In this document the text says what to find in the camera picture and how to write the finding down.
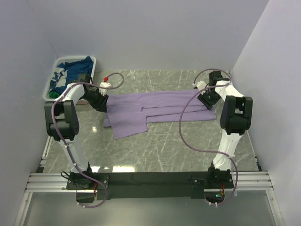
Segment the purple t shirt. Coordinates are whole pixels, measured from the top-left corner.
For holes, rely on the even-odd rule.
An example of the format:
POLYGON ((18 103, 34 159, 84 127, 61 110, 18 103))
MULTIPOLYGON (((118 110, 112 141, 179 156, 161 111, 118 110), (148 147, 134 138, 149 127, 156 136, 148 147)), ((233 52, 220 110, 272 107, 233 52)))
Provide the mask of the purple t shirt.
POLYGON ((161 91, 109 95, 103 126, 112 128, 114 139, 148 131, 148 123, 177 122, 197 91, 161 91))

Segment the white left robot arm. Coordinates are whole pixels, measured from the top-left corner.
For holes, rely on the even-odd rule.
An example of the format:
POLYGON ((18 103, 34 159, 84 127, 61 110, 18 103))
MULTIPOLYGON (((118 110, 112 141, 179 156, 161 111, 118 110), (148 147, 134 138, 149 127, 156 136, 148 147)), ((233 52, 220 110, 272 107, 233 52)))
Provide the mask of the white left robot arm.
POLYGON ((77 182, 83 189, 91 188, 96 180, 77 139, 79 120, 75 105, 83 99, 95 110, 105 113, 109 97, 107 90, 113 88, 107 77, 100 85, 91 81, 74 81, 58 98, 44 104, 47 133, 63 148, 70 164, 68 180, 77 182))

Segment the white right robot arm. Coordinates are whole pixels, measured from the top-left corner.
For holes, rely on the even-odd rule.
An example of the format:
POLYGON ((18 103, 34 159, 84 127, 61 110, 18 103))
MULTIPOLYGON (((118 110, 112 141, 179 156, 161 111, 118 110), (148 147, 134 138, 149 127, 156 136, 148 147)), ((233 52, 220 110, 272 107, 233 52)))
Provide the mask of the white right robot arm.
POLYGON ((211 69, 209 82, 196 82, 194 88, 200 91, 198 100, 208 110, 219 100, 224 102, 220 116, 222 138, 213 165, 218 170, 230 170, 238 142, 251 126, 253 99, 241 94, 233 86, 230 74, 219 69, 211 69))

